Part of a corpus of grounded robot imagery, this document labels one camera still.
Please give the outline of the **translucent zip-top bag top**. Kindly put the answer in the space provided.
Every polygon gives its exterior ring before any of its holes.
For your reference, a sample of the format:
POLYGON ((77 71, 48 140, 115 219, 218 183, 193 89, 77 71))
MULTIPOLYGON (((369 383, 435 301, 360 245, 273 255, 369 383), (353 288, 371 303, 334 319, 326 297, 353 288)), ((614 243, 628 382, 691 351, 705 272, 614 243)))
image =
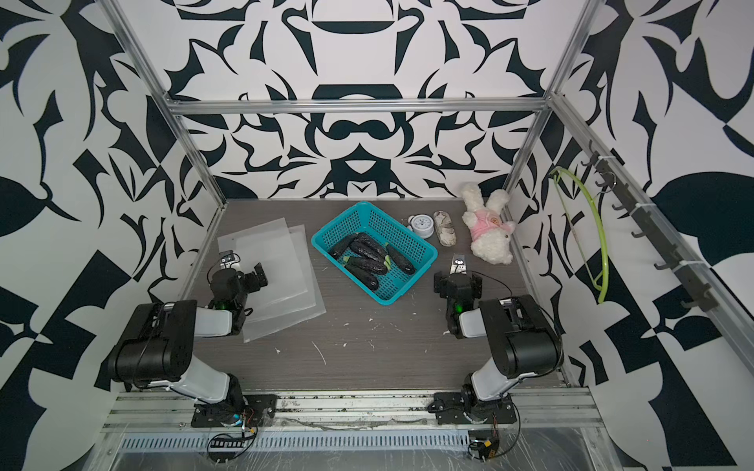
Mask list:
POLYGON ((249 317, 284 315, 310 301, 302 259, 284 218, 222 235, 217 241, 221 252, 231 250, 241 256, 242 272, 251 272, 257 263, 263 265, 269 284, 247 298, 247 307, 253 309, 249 317))

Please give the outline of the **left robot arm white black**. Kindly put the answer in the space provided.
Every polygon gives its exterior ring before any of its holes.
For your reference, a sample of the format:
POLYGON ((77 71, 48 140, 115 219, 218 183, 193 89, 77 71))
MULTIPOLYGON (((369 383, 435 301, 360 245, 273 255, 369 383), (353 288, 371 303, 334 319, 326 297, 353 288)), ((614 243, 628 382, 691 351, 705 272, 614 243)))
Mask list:
POLYGON ((228 257, 209 272, 212 298, 140 304, 106 360, 109 378, 138 390, 165 389, 190 398, 204 420, 234 426, 247 415, 238 378, 194 355, 196 339, 241 333, 253 309, 247 298, 268 286, 262 264, 241 271, 228 257))

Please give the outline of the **dark eggplant four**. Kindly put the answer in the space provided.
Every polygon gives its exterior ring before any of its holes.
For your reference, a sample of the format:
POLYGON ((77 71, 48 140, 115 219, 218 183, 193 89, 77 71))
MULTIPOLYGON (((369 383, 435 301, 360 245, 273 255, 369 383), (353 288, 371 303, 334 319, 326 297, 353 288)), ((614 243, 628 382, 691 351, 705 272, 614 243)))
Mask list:
POLYGON ((395 249, 392 245, 386 245, 386 251, 391 258, 392 263, 403 273, 407 275, 413 275, 415 273, 414 265, 402 255, 398 249, 395 249))

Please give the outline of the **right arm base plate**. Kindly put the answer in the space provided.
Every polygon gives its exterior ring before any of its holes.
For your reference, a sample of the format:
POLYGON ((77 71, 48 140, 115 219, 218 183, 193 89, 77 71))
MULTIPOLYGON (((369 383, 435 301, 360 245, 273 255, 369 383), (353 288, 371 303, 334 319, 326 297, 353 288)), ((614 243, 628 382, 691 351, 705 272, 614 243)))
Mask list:
POLYGON ((427 412, 440 425, 503 425, 518 421, 518 412, 509 396, 481 402, 472 392, 436 392, 427 412))

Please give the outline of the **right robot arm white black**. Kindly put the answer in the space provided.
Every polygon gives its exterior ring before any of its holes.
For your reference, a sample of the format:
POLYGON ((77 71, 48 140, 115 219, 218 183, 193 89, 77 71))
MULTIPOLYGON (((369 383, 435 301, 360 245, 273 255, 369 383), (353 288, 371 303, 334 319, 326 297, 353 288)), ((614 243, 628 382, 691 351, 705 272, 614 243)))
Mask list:
POLYGON ((477 273, 434 275, 433 290, 446 300, 448 332, 460 340, 485 339, 490 349, 490 358, 467 375, 460 392, 436 394, 430 411, 451 423, 514 420, 511 390, 554 373, 563 362, 562 336, 532 296, 484 300, 482 289, 477 273))

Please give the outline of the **teal plastic basket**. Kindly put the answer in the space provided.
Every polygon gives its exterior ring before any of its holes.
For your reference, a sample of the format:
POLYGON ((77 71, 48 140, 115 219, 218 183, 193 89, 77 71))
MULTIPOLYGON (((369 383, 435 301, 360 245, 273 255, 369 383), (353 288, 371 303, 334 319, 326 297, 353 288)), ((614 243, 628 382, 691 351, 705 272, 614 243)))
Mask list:
POLYGON ((398 300, 431 268, 438 251, 369 202, 327 223, 311 244, 382 305, 398 300))

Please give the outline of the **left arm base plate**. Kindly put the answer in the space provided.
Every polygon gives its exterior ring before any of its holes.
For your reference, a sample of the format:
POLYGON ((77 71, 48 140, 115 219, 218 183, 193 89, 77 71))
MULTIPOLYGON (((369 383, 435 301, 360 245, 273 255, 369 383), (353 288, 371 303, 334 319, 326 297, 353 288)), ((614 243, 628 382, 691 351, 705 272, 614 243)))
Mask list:
POLYGON ((224 400, 215 404, 198 403, 190 425, 196 429, 218 427, 258 427, 270 423, 277 411, 276 394, 245 394, 235 404, 224 400))

